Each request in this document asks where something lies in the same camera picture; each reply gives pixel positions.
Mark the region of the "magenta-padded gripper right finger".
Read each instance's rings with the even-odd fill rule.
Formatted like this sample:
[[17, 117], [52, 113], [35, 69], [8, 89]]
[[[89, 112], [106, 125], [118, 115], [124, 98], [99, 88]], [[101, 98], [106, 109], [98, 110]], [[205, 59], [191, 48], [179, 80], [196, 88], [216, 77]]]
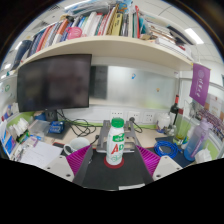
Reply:
[[134, 154], [139, 161], [145, 184], [160, 180], [182, 169], [182, 167], [169, 156], [160, 157], [138, 145], [135, 146]]

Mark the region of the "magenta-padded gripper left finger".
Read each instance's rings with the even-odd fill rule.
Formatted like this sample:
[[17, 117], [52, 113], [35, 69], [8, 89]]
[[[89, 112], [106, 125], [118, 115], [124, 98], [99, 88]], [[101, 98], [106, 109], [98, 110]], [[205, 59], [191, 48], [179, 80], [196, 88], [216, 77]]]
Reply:
[[81, 186], [92, 156], [92, 146], [85, 146], [68, 156], [58, 156], [45, 167], [45, 170]]

